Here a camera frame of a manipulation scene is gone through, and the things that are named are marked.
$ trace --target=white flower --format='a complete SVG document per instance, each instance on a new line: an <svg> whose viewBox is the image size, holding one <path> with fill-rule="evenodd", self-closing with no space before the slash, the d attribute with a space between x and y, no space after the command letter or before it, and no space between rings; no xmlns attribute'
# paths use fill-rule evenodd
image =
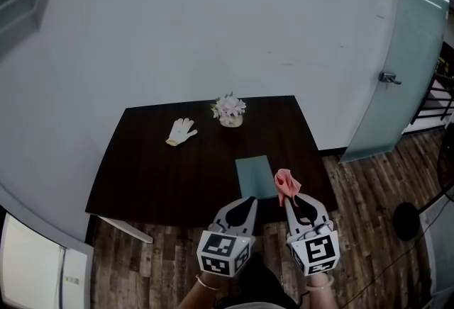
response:
<svg viewBox="0 0 454 309"><path fill-rule="evenodd" d="M222 119L222 121L231 121L232 116L238 116L245 113L246 104L232 94L221 97L212 105L213 117Z"/></svg>

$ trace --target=pink cloth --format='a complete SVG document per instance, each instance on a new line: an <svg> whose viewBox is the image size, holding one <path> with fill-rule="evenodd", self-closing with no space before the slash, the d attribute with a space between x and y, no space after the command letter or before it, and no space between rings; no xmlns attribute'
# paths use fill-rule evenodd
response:
<svg viewBox="0 0 454 309"><path fill-rule="evenodd" d="M288 169L279 169L275 174L275 183L277 187L277 195L279 196L279 205L284 207L284 198L296 196L299 192L301 184L290 174Z"/></svg>

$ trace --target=flower vase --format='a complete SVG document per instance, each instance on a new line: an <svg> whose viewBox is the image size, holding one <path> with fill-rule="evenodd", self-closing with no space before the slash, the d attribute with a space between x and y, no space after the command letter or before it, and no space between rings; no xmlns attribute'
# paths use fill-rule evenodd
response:
<svg viewBox="0 0 454 309"><path fill-rule="evenodd" d="M229 120L220 120L219 122L226 128L237 128L243 123L243 115L231 116Z"/></svg>

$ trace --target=bracelet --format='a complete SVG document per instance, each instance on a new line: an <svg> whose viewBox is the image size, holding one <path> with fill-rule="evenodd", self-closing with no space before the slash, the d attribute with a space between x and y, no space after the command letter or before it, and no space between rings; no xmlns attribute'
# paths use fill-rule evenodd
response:
<svg viewBox="0 0 454 309"><path fill-rule="evenodd" d="M196 279L199 281L200 285L204 286L207 289L213 290L213 291L218 291L221 290L221 288L213 288L212 286L206 285L201 279L199 275L196 275Z"/></svg>
<svg viewBox="0 0 454 309"><path fill-rule="evenodd" d="M325 288L328 288L329 286L333 285L333 282L334 282L334 278L332 275L329 276L329 281L327 284L323 285L323 286L307 286L306 285L306 290L307 291L318 291L318 290L323 290Z"/></svg>

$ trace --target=black round object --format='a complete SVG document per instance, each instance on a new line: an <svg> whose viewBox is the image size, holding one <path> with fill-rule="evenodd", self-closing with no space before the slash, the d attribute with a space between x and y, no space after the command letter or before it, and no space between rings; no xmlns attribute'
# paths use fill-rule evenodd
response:
<svg viewBox="0 0 454 309"><path fill-rule="evenodd" d="M399 204L392 216L392 224L399 239L411 240L419 231L418 210L409 202Z"/></svg>

